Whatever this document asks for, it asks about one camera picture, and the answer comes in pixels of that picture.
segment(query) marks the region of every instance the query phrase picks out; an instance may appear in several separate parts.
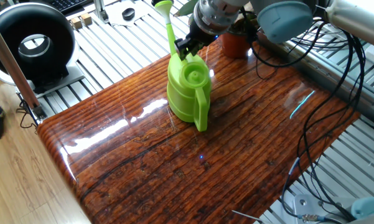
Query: white cable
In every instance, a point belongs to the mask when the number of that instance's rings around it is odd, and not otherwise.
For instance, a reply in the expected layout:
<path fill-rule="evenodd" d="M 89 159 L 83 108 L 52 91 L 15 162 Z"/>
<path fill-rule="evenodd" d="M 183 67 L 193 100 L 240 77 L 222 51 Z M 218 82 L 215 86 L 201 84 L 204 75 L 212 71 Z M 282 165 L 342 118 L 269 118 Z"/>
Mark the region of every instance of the white cable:
<path fill-rule="evenodd" d="M 243 215 L 244 217 L 252 218 L 252 219 L 254 219 L 254 220 L 256 220 L 256 221 L 259 221 L 259 222 L 262 222 L 262 223 L 274 224 L 274 223 L 270 223 L 270 222 L 262 221 L 262 220 L 259 219 L 259 218 L 252 217 L 252 216 L 250 216 L 250 215 L 246 215 L 246 214 L 244 214 L 244 213 L 240 213 L 240 212 L 237 212 L 237 211 L 234 211 L 234 210 L 232 210 L 232 211 L 235 212 L 235 213 L 237 213 L 237 214 L 239 214 L 239 215 Z"/>

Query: glossy wood surface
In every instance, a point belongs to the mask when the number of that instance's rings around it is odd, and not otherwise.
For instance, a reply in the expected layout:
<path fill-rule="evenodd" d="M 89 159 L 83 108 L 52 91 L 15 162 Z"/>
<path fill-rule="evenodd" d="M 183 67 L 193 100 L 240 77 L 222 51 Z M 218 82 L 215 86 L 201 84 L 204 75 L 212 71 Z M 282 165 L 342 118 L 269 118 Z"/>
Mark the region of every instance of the glossy wood surface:
<path fill-rule="evenodd" d="M 270 62 L 279 60 L 261 49 Z M 270 80 L 255 58 L 233 60 L 219 41 L 200 51 L 212 69 L 208 130 L 179 120 L 166 98 L 165 57 L 38 129 L 93 223 L 252 223 L 280 195 L 302 125 L 329 93 L 294 68 Z M 268 77 L 275 70 L 259 63 Z M 345 103 L 333 98 L 316 117 Z M 315 125 L 310 141 L 336 124 Z M 327 146 L 358 117 L 329 136 Z M 319 156 L 324 143 L 312 148 Z M 304 167 L 308 166 L 302 158 Z"/>

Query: wood grain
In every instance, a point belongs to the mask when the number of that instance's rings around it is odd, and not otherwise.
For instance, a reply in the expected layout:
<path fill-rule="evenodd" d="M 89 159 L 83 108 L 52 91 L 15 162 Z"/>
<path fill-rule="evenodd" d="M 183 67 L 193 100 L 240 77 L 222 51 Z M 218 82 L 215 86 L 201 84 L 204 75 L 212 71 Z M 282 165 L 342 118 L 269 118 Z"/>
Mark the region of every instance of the wood grain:
<path fill-rule="evenodd" d="M 39 223 L 33 219 L 37 216 L 42 221 L 52 221 L 54 216 L 57 224 L 89 223 L 77 201 L 67 197 L 71 193 L 35 130 L 19 127 L 23 116 L 15 114 L 19 103 L 14 87 L 0 81 L 0 106 L 6 112 L 6 132 L 0 140 L 0 224 L 21 220 L 35 224 Z M 31 122 L 26 117 L 24 125 Z M 59 207 L 69 212 L 59 213 Z"/>
<path fill-rule="evenodd" d="M 47 204 L 21 218 L 22 224 L 57 224 L 54 216 Z"/>
<path fill-rule="evenodd" d="M 260 54 L 279 63 L 267 50 Z M 261 80 L 254 57 L 226 58 L 219 42 L 200 56 L 214 73 L 204 133 L 168 107 L 169 57 L 39 126 L 93 223 L 241 223 L 231 210 L 260 216 L 279 197 L 302 125 L 329 93 L 294 68 L 275 71 L 259 63 L 262 77 L 276 72 Z M 344 105 L 334 98 L 314 118 Z M 339 117 L 315 125 L 309 141 Z M 327 145 L 357 118 L 334 131 Z M 312 156 L 322 146 L 316 144 Z M 301 162 L 308 166 L 305 157 Z"/>

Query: plant leaf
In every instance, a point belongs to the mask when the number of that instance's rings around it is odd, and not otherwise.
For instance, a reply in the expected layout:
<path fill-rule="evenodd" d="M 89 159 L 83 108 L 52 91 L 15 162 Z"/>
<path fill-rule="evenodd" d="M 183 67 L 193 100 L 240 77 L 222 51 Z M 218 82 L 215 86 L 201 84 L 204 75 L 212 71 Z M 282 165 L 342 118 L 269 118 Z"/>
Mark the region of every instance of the plant leaf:
<path fill-rule="evenodd" d="M 174 17 L 186 16 L 186 15 L 193 13 L 194 7 L 197 2 L 198 0 L 190 0 L 189 2 L 184 4 L 178 12 L 174 14 Z"/>

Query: potted plant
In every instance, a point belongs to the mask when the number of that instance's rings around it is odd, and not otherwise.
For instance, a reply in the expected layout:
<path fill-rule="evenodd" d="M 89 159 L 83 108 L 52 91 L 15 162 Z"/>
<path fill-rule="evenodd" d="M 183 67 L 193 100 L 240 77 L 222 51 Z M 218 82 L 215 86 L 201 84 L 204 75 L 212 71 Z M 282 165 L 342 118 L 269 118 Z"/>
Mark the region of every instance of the potted plant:
<path fill-rule="evenodd" d="M 177 13 L 174 14 L 177 16 L 188 16 L 194 11 L 194 7 L 198 0 L 190 0 L 185 3 Z M 254 26 L 257 26 L 257 16 L 253 12 L 253 8 L 250 3 L 245 5 L 245 11 L 247 15 L 247 20 L 243 17 L 242 14 L 238 16 L 235 22 L 227 30 L 227 32 L 220 36 L 222 41 L 223 54 L 230 58 L 245 58 L 248 55 L 250 49 L 250 44 L 246 41 L 246 22 L 252 23 Z"/>

